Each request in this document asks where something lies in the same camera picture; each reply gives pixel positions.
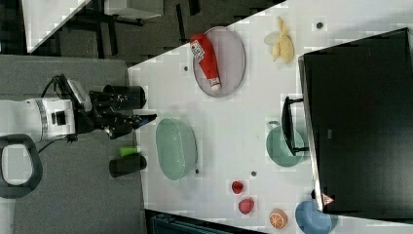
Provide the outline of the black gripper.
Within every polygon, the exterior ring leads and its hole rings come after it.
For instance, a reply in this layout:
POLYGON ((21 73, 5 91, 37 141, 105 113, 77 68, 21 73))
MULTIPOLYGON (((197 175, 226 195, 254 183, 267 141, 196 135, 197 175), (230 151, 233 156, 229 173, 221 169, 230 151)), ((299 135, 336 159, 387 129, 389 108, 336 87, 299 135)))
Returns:
POLYGON ((104 130, 111 139, 122 137, 157 118, 156 114, 123 114, 132 110, 136 98, 125 94, 90 92, 86 101, 77 101, 77 133, 104 130))

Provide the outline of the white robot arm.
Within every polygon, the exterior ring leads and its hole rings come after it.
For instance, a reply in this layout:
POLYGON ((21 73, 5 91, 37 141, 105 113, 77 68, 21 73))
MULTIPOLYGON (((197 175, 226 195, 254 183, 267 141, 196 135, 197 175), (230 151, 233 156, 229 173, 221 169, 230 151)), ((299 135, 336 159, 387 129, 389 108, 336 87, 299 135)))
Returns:
POLYGON ((37 144, 66 139, 75 141, 81 134, 103 130, 112 138, 122 137, 154 121, 155 114, 126 115, 126 110, 146 102, 134 96, 91 92, 81 99, 76 95, 40 97, 1 102, 1 156, 27 156, 31 173, 17 184, 1 175, 1 197, 19 199, 34 191, 43 175, 37 144))

